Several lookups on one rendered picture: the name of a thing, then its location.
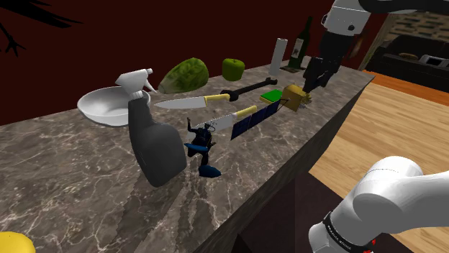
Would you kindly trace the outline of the white bowl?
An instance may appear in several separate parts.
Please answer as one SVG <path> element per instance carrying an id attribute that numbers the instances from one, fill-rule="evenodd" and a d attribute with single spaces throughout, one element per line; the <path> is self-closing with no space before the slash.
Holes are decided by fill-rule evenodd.
<path id="1" fill-rule="evenodd" d="M 82 96 L 77 103 L 78 110 L 94 123 L 107 127 L 125 127 L 128 125 L 128 101 L 131 98 L 144 98 L 150 103 L 146 91 L 129 95 L 119 86 L 100 88 Z"/>

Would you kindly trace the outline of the grey spray bottle white trigger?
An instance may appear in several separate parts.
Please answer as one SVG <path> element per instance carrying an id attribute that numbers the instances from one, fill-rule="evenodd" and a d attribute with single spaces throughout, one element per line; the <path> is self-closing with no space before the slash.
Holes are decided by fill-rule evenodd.
<path id="1" fill-rule="evenodd" d="M 160 187 L 182 172 L 186 166 L 183 141 L 177 129 L 156 122 L 144 97 L 143 88 L 152 88 L 148 76 L 152 69 L 121 74 L 115 83 L 129 94 L 128 129 L 136 160 L 154 187 Z"/>

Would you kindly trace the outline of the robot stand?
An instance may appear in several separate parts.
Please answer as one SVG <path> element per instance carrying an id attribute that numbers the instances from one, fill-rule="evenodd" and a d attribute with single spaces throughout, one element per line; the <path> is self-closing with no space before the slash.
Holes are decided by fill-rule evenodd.
<path id="1" fill-rule="evenodd" d="M 237 235 L 231 253 L 312 253 L 309 228 L 342 198 L 303 172 L 280 189 Z"/>

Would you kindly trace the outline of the green lettuce head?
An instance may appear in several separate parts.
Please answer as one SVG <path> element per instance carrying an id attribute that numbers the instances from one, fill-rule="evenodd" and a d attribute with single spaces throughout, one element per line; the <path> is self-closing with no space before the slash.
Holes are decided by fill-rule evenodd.
<path id="1" fill-rule="evenodd" d="M 195 91 L 207 84 L 209 71 L 205 63 L 195 57 L 173 67 L 158 86 L 160 93 L 185 93 Z"/>

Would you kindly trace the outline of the black wrench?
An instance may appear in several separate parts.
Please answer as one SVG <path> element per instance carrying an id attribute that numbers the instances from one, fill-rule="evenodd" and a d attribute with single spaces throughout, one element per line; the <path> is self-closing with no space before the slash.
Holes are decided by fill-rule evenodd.
<path id="1" fill-rule="evenodd" d="M 233 102 L 233 101 L 238 100 L 239 96 L 241 94 L 243 94 L 243 93 L 247 93 L 249 91 L 253 91 L 255 89 L 258 89 L 258 88 L 261 88 L 261 87 L 264 87 L 264 86 L 268 86 L 268 85 L 276 85 L 277 83 L 278 83 L 277 79 L 266 78 L 264 81 L 252 84 L 250 86 L 239 88 L 239 89 L 234 90 L 234 91 L 222 90 L 220 93 L 221 94 L 229 94 L 230 95 L 229 101 Z"/>

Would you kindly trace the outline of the yellow round thing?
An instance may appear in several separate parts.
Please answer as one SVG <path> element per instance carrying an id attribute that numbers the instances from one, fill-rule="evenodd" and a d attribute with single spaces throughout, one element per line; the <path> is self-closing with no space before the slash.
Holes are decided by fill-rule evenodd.
<path id="1" fill-rule="evenodd" d="M 34 244 L 24 234 L 0 232 L 0 253 L 36 253 Z"/>

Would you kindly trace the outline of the blue diver figure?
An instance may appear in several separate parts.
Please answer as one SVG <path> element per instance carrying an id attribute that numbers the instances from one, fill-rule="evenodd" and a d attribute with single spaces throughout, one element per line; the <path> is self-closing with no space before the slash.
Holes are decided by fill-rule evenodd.
<path id="1" fill-rule="evenodd" d="M 192 145 L 203 147 L 202 150 L 188 148 L 187 156 L 193 157 L 196 154 L 201 155 L 201 163 L 199 166 L 199 175 L 205 178 L 217 178 L 221 175 L 221 172 L 210 165 L 209 163 L 209 151 L 215 145 L 215 142 L 212 141 L 212 133 L 210 131 L 210 127 L 212 126 L 209 123 L 205 123 L 203 127 L 199 127 L 198 129 L 193 129 L 191 127 L 191 119 L 187 117 L 188 126 L 187 129 L 189 132 L 195 133 L 195 137 L 191 142 Z"/>

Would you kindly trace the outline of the dark green wine bottle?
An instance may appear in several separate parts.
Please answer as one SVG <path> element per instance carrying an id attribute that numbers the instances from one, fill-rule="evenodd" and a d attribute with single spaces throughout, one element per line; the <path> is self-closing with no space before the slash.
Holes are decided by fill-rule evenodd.
<path id="1" fill-rule="evenodd" d="M 313 17 L 308 17 L 304 29 L 299 33 L 294 44 L 288 66 L 293 69 L 300 69 L 307 47 L 310 41 L 310 27 Z"/>

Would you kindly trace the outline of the green and yellow sponge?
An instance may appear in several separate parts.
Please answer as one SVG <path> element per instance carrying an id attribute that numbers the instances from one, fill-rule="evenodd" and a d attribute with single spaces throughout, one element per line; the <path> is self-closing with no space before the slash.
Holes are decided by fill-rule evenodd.
<path id="1" fill-rule="evenodd" d="M 272 91 L 266 92 L 260 95 L 259 99 L 267 104 L 274 103 L 282 97 L 282 92 L 278 89 L 273 89 Z"/>

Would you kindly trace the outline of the gold satellite toy blue panels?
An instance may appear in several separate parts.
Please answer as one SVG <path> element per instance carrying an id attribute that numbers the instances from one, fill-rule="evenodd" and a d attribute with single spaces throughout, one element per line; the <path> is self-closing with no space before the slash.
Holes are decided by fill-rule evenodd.
<path id="1" fill-rule="evenodd" d="M 301 87 L 294 84 L 285 87 L 281 92 L 282 97 L 278 101 L 272 104 L 267 103 L 264 108 L 235 123 L 232 128 L 231 140 L 274 115 L 279 108 L 286 107 L 297 112 L 298 108 L 306 104 L 311 98 L 309 93 L 304 92 Z"/>

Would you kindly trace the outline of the green apple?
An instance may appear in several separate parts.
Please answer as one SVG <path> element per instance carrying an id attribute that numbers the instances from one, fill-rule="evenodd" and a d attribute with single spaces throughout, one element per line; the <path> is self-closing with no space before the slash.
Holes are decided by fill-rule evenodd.
<path id="1" fill-rule="evenodd" d="M 226 58 L 222 61 L 222 77 L 227 81 L 238 81 L 245 70 L 241 60 Z"/>

